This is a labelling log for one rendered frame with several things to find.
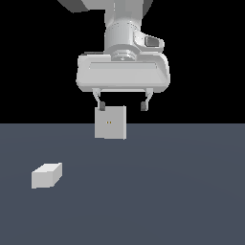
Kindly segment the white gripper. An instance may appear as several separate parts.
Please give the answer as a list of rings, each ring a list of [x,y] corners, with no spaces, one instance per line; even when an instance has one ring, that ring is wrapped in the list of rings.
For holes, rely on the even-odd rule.
[[[169,67],[163,54],[140,53],[136,61],[112,61],[110,55],[78,57],[77,85],[82,92],[93,91],[100,111],[105,111],[100,90],[146,90],[141,111],[147,111],[153,91],[164,92],[169,83]]]

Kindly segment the white charger block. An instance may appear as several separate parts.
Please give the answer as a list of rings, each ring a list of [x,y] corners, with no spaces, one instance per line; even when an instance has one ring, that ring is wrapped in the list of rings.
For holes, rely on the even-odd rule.
[[[52,188],[62,177],[62,163],[43,164],[32,172],[32,188]]]

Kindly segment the grey cube with green dot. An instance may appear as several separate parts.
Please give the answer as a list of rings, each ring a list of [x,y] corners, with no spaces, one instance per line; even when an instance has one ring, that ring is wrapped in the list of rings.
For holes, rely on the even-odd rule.
[[[95,137],[126,139],[126,107],[106,106],[104,111],[95,109]]]

